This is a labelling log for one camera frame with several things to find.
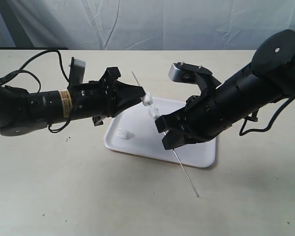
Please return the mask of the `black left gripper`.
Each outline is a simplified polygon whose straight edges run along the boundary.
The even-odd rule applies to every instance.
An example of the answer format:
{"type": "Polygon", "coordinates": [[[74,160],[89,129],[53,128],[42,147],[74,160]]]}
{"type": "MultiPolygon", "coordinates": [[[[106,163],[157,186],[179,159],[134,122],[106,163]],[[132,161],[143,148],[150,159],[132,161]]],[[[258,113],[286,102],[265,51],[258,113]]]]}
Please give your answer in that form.
{"type": "Polygon", "coordinates": [[[69,113],[70,120],[92,118],[94,126],[103,124],[107,117],[115,118],[123,111],[141,103],[146,92],[143,87],[117,81],[120,71],[117,67],[106,68],[98,81],[88,83],[70,83],[73,108],[69,113]],[[119,100],[114,98],[114,86],[119,100]]]}

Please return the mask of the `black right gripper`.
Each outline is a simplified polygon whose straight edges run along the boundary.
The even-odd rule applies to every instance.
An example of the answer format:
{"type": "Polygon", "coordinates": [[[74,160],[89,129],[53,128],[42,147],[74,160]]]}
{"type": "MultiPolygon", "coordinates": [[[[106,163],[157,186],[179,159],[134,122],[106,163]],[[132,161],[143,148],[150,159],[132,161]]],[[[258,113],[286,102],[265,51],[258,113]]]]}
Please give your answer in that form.
{"type": "Polygon", "coordinates": [[[155,125],[158,133],[166,133],[165,150],[208,142],[224,130],[224,96],[199,96],[179,112],[161,115],[155,125]]]}

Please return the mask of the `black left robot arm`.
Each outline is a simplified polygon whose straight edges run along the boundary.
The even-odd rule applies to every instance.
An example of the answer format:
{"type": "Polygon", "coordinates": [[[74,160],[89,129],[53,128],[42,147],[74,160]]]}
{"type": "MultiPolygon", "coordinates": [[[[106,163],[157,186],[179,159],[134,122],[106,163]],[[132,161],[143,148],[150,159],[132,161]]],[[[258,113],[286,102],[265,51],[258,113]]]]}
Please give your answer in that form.
{"type": "Polygon", "coordinates": [[[84,70],[71,69],[65,90],[29,93],[0,86],[0,134],[20,136],[48,128],[59,133],[71,121],[91,118],[94,126],[141,102],[140,86],[120,82],[117,67],[108,67],[98,81],[83,83],[84,70]]]}

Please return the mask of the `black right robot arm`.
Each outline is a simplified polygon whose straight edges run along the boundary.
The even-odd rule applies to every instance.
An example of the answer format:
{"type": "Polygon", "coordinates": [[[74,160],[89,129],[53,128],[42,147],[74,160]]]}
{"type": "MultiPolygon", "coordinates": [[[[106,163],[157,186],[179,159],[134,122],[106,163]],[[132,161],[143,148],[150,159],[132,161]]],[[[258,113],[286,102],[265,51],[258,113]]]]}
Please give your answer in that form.
{"type": "Polygon", "coordinates": [[[185,106],[157,118],[158,132],[166,150],[205,143],[239,120],[256,122],[260,108],[295,100],[295,31],[286,29],[269,37],[251,61],[224,82],[203,67],[184,62],[172,65],[173,82],[196,84],[200,95],[186,100],[185,106]]]}

